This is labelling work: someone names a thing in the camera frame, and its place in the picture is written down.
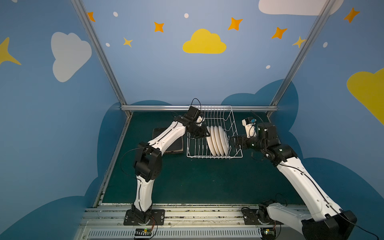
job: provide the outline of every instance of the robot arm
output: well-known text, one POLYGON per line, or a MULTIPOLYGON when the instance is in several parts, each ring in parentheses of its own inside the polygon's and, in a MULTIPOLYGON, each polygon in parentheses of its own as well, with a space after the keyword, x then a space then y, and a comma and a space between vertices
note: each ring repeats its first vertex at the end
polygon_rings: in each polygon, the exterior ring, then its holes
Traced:
POLYGON ((152 189, 154 180, 162 168, 162 155, 171 144, 185 132, 192 138, 209 137, 204 125, 204 114, 190 106, 187 113, 175 117, 172 124, 159 136, 149 142, 141 142, 136 151, 135 169, 137 179, 136 200, 132 204, 132 215, 135 222, 146 225, 151 219, 152 189))
POLYGON ((307 240, 348 239, 354 226, 348 221, 356 223, 355 215, 351 211, 343 211, 306 171, 293 149, 280 143, 276 126, 259 123, 255 129, 255 120, 252 120, 243 120, 243 125, 251 134, 236 136, 235 143, 243 149, 261 151, 289 180, 310 212, 295 211, 270 200, 259 204, 259 220, 262 223, 270 223, 271 220, 282 222, 303 234, 307 240))

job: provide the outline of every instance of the yellow cloud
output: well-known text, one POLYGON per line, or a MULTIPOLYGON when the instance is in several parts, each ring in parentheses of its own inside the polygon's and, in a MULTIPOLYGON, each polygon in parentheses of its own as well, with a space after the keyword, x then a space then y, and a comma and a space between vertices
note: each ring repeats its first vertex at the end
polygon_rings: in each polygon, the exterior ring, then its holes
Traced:
POLYGON ((375 74, 358 72, 347 82, 348 90, 384 124, 384 68, 375 74))
POLYGON ((207 29, 197 30, 183 45, 186 53, 223 53, 227 46, 221 42, 219 35, 210 33, 207 29))

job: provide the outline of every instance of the aluminum frame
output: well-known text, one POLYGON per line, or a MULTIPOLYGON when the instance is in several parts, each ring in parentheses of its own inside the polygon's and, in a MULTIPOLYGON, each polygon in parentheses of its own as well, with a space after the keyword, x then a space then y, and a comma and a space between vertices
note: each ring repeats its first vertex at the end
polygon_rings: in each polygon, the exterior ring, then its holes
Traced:
MULTIPOLYGON (((257 223, 256 225, 245 225, 241 212, 242 207, 258 209, 257 204, 153 204, 153 209, 165 209, 164 225, 158 226, 159 229, 220 228, 228 230, 235 228, 248 230, 248 228, 257 229, 260 227, 273 228, 274 225, 257 223)), ((130 208, 131 204, 108 204, 86 209, 74 239, 87 239, 90 232, 95 229, 132 231, 135 228, 142 228, 142 226, 123 225, 125 212, 130 208)), ((288 205, 288 208, 303 213, 308 212, 307 207, 303 205, 288 205)))
POLYGON ((109 64, 107 57, 105 56, 105 52, 101 46, 99 38, 97 37, 95 29, 93 28, 92 23, 88 17, 88 14, 83 2, 81 0, 71 0, 71 1, 76 10, 77 15, 80 18, 81 23, 85 28, 85 31, 88 34, 89 39, 91 40, 94 50, 100 59, 101 65, 103 66, 104 71, 107 74, 107 77, 112 84, 112 87, 116 93, 116 96, 118 97, 121 105, 126 105, 127 102, 125 101, 120 85, 112 71, 111 65, 109 64))
MULTIPOLYGON (((122 105, 124 111, 187 111, 190 105, 122 105)), ((225 108, 223 105, 201 105, 202 108, 225 108)), ((232 106, 234 112, 258 111, 277 111, 277 106, 232 106)))
MULTIPOLYGON (((309 50, 311 49, 313 43, 315 42, 316 38, 318 37, 320 31, 324 27, 325 22, 328 20, 331 9, 333 4, 336 2, 336 0, 327 0, 320 11, 319 16, 317 17, 316 21, 314 22, 310 32, 307 35, 306 41, 304 42, 304 45, 300 48, 299 53, 297 54, 295 60, 292 63, 291 68, 289 69, 287 75, 285 76, 283 82, 281 83, 279 89, 277 90, 275 96, 272 99, 271 106, 277 106, 280 99, 283 97, 285 91, 287 90, 289 84, 291 83, 293 77, 296 75, 297 71, 299 70, 301 64, 303 63, 305 56, 308 54, 309 50)), ((267 117, 270 117, 272 115, 272 112, 269 111, 267 113, 267 117)))
POLYGON ((111 178, 113 168, 115 167, 115 163, 116 163, 116 160, 119 156, 120 149, 121 149, 122 143, 124 141, 125 134, 127 133, 128 126, 129 126, 129 123, 131 122, 131 119, 132 119, 132 115, 127 116, 127 120, 124 124, 122 131, 121 131, 120 138, 119 138, 118 144, 116 145, 115 151, 113 152, 111 162, 109 163, 108 169, 104 174, 103 182, 100 185, 98 194, 97 194, 95 201, 93 203, 93 207, 97 207, 99 205, 99 203, 101 202, 101 198, 107 189, 109 179, 111 178))

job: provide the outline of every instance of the dark green table surface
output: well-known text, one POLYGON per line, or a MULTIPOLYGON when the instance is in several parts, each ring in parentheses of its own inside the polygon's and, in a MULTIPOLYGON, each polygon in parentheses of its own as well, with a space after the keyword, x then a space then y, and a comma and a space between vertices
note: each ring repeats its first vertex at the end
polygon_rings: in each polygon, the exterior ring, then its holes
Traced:
MULTIPOLYGON (((268 121, 265 113, 258 115, 268 121)), ((245 134, 241 120, 252 113, 234 116, 238 134, 245 134)), ((134 176, 135 151, 127 153, 120 165, 121 157, 139 142, 151 140, 154 128, 168 127, 172 121, 171 112, 134 112, 103 202, 134 202, 136 180, 125 175, 120 166, 134 176)), ((195 159, 186 156, 186 143, 184 135, 184 153, 163 155, 162 172, 153 187, 153 203, 258 204, 281 193, 288 204, 304 204, 284 175, 260 152, 244 150, 243 158, 236 159, 195 159)), ((285 202, 280 195, 277 200, 285 202)))

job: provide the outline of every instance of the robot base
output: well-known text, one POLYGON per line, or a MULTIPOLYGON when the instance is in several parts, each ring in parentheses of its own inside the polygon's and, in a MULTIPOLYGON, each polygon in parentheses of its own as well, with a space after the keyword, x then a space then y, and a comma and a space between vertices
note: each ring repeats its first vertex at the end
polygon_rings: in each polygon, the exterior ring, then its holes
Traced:
POLYGON ((152 209, 151 218, 148 223, 141 223, 139 219, 135 216, 132 209, 129 209, 125 213, 124 225, 125 226, 138 226, 138 225, 149 225, 153 224, 153 218, 155 219, 155 225, 161 226, 164 225, 164 209, 152 209))

